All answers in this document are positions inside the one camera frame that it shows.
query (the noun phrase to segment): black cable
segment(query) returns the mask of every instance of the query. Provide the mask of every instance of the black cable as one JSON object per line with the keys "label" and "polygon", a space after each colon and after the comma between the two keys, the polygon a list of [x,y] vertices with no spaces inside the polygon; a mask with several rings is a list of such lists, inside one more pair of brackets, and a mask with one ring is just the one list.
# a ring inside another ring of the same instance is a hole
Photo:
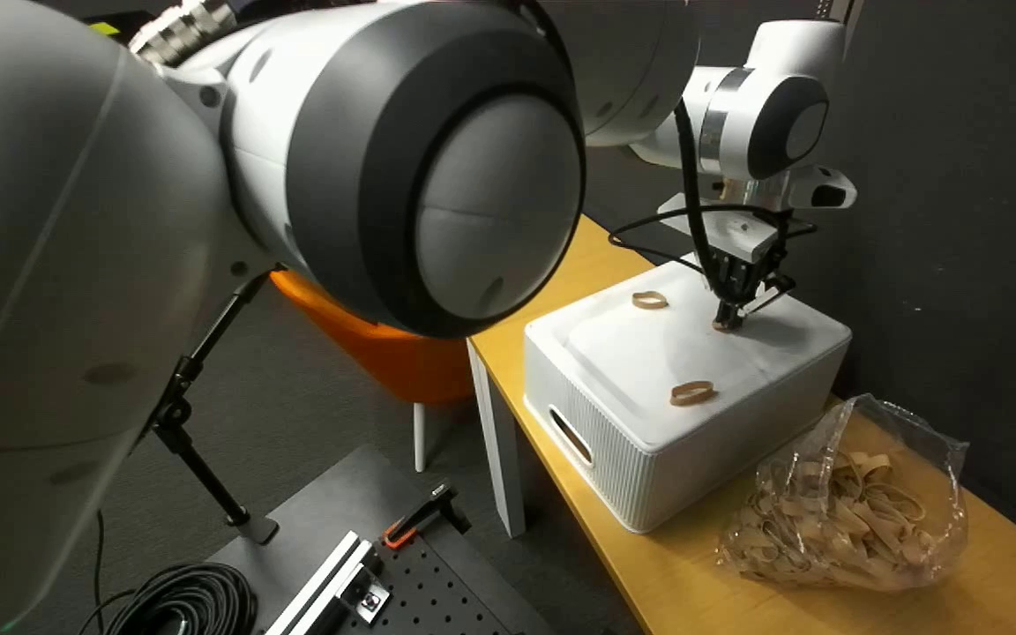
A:
{"label": "black cable", "polygon": [[[717,217],[717,211],[751,211],[751,217],[759,217],[759,219],[773,217],[769,208],[759,208],[759,206],[699,206],[699,217]],[[625,234],[636,234],[636,228],[640,228],[640,227],[657,227],[657,221],[678,219],[678,217],[686,217],[686,208],[674,208],[674,211],[658,211],[658,217],[640,217],[640,219],[636,219],[636,221],[622,221],[622,227],[613,227],[606,238],[609,238],[613,246],[640,252],[640,253],[647,253],[647,258],[678,261],[678,264],[683,264],[683,270],[690,270],[690,273],[705,273],[700,264],[690,264],[690,261],[683,261],[683,258],[678,258],[678,253],[657,252],[657,246],[647,246],[647,244],[631,244],[631,240],[625,240]]]}
{"label": "black cable", "polygon": [[114,635],[251,635],[258,624],[258,594],[228,565],[177,565],[135,588],[108,633]]}
{"label": "black cable", "polygon": [[699,206],[694,134],[690,134],[690,119],[686,119],[683,98],[674,111],[674,124],[678,124],[683,217],[686,217],[694,261],[705,270],[705,280],[710,280],[711,294],[723,301],[725,290],[723,290],[723,281],[719,281],[719,277],[711,270],[717,261],[711,261],[711,246],[710,246],[710,234],[705,234],[705,219],[700,219],[700,206]]}
{"label": "black cable", "polygon": [[96,606],[96,633],[106,635],[106,611],[97,594],[97,577],[106,560],[106,511],[96,511],[96,557],[92,557],[92,606]]}
{"label": "black cable", "polygon": [[85,624],[81,624],[81,633],[77,635],[85,635],[89,633],[89,624],[92,622],[97,622],[101,618],[101,611],[108,611],[114,602],[119,602],[119,599],[129,599],[135,598],[135,588],[124,588],[124,594],[116,594],[116,598],[108,598],[108,599],[101,599],[89,618],[85,618]]}
{"label": "black cable", "polygon": [[556,33],[553,17],[544,12],[544,5],[540,0],[516,0],[516,5],[540,29],[540,37],[550,41],[550,51],[564,61],[567,74],[574,78],[567,41]]}

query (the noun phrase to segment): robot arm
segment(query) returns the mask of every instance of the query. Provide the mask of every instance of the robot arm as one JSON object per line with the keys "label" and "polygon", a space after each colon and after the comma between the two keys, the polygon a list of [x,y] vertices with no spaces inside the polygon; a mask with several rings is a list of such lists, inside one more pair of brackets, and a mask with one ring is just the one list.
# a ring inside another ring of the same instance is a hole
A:
{"label": "robot arm", "polygon": [[[761,281],[785,286],[776,270],[792,211],[840,211],[857,200],[843,174],[803,166],[824,127],[843,46],[840,21],[765,21],[740,69],[690,72],[683,105],[700,178],[699,206],[710,208],[699,219],[699,253],[723,301],[717,327],[732,327]],[[652,166],[679,171],[678,119],[631,150]]]}
{"label": "robot arm", "polygon": [[[694,24],[683,0],[544,9],[571,69],[504,9],[368,5],[238,33],[163,81],[0,0],[0,629],[57,580],[238,264],[281,261],[427,337],[545,281],[583,150],[657,127],[646,105],[678,101]],[[609,74],[591,24],[669,41]]]}

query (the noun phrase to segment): orange chair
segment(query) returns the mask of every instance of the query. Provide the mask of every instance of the orange chair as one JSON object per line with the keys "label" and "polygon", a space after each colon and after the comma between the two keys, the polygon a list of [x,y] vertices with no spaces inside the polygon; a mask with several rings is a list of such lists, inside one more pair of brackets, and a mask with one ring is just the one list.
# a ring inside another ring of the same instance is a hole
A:
{"label": "orange chair", "polygon": [[427,470],[427,420],[472,404],[469,353],[460,339],[422,339],[363,323],[323,290],[293,273],[266,281],[335,339],[378,386],[413,407],[413,470]]}

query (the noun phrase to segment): white cardboard box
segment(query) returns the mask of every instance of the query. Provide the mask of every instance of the white cardboard box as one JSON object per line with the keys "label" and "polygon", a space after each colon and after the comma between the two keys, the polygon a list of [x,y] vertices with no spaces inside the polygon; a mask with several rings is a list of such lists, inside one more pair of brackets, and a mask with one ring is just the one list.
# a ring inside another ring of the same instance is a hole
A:
{"label": "white cardboard box", "polygon": [[[636,308],[640,290],[669,308]],[[525,407],[631,534],[808,430],[850,346],[850,327],[792,295],[736,333],[717,333],[711,315],[705,280],[664,264],[525,327]],[[674,407],[679,383],[711,383],[719,397]]]}

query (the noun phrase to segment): tripod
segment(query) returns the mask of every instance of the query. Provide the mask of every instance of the tripod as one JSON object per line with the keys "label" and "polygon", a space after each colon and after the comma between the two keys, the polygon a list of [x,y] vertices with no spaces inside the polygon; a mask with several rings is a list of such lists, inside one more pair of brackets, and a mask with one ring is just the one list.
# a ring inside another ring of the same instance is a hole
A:
{"label": "tripod", "polygon": [[224,490],[224,484],[211,474],[211,465],[195,451],[190,435],[182,430],[182,422],[190,420],[190,404],[188,393],[201,374],[205,355],[213,351],[213,343],[224,337],[224,327],[232,325],[232,319],[242,312],[242,303],[251,303],[258,295],[258,290],[264,286],[264,273],[255,277],[251,281],[237,286],[232,295],[224,301],[224,308],[219,312],[213,325],[201,337],[201,343],[195,346],[195,353],[177,360],[177,370],[170,374],[141,438],[146,430],[155,430],[155,438],[188,462],[188,470],[196,478],[196,484],[219,501],[219,510],[224,511],[224,526],[232,526],[242,539],[251,542],[271,542],[271,535],[277,534],[277,526],[271,518],[255,518],[245,510],[238,510],[232,501],[232,494]]}

